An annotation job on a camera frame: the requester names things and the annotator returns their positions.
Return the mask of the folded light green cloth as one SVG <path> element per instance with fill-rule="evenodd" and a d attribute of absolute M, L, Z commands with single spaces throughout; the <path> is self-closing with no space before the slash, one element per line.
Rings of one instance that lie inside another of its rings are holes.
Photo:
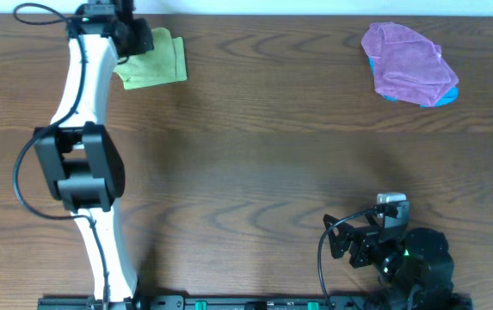
<path fill-rule="evenodd" d="M 183 82 L 188 79 L 185 47 L 182 37 L 166 38 L 163 40 L 163 47 L 166 49 L 167 60 L 174 60 L 171 66 L 172 71 L 167 71 L 161 84 Z"/>

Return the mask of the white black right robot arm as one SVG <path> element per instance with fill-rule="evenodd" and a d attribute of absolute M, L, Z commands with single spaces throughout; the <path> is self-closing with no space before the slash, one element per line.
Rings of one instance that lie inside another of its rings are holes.
<path fill-rule="evenodd" d="M 358 309 L 452 309 L 453 267 L 445 235 L 430 228 L 408 230 L 410 217 L 392 211 L 378 223 L 372 213 L 361 213 L 368 225 L 354 227 L 353 214 L 337 219 L 326 214 L 325 232 L 319 240 L 329 240 L 334 259 L 350 254 L 355 268 L 372 265 L 385 288 L 368 296 Z"/>

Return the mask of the light green cloth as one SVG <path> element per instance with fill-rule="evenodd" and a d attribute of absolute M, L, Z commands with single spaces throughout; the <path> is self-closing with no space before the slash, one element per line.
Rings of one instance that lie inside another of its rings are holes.
<path fill-rule="evenodd" d="M 154 28 L 151 34 L 153 50 L 130 56 L 114 69 L 125 90 L 166 84 L 176 76 L 176 55 L 169 30 Z"/>
<path fill-rule="evenodd" d="M 163 40 L 163 47 L 166 49 L 167 60 L 174 60 L 171 66 L 172 71 L 167 71 L 161 84 L 183 82 L 188 79 L 185 47 L 182 37 L 166 38 Z"/>

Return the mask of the blue cloth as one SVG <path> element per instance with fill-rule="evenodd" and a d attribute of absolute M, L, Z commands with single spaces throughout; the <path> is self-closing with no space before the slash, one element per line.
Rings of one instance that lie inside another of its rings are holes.
<path fill-rule="evenodd" d="M 373 59 L 370 58 L 370 57 L 368 57 L 368 63 L 369 63 L 370 68 L 371 68 L 371 73 L 374 76 L 375 66 L 374 66 L 374 63 L 373 63 Z M 381 96 L 384 99 L 386 99 L 387 101 L 390 101 L 390 102 L 398 102 L 399 101 L 397 98 L 394 98 L 394 97 L 384 96 L 384 95 L 381 95 Z M 417 104 L 419 106 L 421 106 L 421 108 L 437 108 L 437 107 L 448 105 L 449 103 L 456 101 L 458 99 L 458 97 L 459 97 L 459 89 L 458 89 L 457 86 L 454 86 L 440 100 L 438 100 L 435 103 L 435 105 L 433 105 L 433 106 L 421 105 L 421 104 L 418 104 L 418 103 Z"/>

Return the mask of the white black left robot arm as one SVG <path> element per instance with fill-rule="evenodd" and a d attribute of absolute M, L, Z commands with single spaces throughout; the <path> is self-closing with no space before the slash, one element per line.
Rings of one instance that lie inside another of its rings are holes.
<path fill-rule="evenodd" d="M 139 279 L 125 247 L 120 198 L 125 168 L 105 128 L 111 76 L 117 65 L 152 50 L 146 20 L 132 0 L 88 1 L 64 18 L 70 52 L 65 89 L 51 123 L 37 127 L 34 148 L 63 220 L 77 224 L 94 277 L 84 301 L 45 299 L 41 308 L 139 309 Z"/>

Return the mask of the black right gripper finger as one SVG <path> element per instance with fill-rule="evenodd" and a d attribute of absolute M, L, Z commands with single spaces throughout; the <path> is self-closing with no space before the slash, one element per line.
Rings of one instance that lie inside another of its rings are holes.
<path fill-rule="evenodd" d="M 351 238 L 347 234 L 330 235 L 330 251 L 334 259 L 342 258 L 350 245 Z"/>
<path fill-rule="evenodd" d="M 330 245 L 344 245 L 348 238 L 349 218 L 344 217 L 338 219 L 326 214 L 323 221 L 325 231 L 322 236 L 322 241 L 328 240 Z"/>

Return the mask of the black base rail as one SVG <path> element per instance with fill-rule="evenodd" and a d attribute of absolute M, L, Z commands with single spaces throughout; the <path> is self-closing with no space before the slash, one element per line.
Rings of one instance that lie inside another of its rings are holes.
<path fill-rule="evenodd" d="M 366 296 L 330 297 L 333 308 L 324 299 L 316 298 L 231 298 L 183 297 L 159 295 L 137 300 L 110 302 L 103 308 L 94 297 L 45 297 L 38 299 L 38 310 L 139 309 L 139 310 L 324 310 L 324 309 L 408 309 L 407 303 L 385 304 L 382 299 Z M 412 306 L 411 309 L 474 309 L 470 299 L 453 298 L 453 303 L 441 307 Z"/>

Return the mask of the purple cloth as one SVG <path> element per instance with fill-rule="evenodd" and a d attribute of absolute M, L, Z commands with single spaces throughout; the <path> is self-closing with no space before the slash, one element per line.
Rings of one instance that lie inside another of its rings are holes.
<path fill-rule="evenodd" d="M 371 24 L 361 46 L 373 59 L 374 90 L 379 95 L 433 106 L 458 87 L 459 78 L 443 59 L 441 46 L 401 24 Z"/>

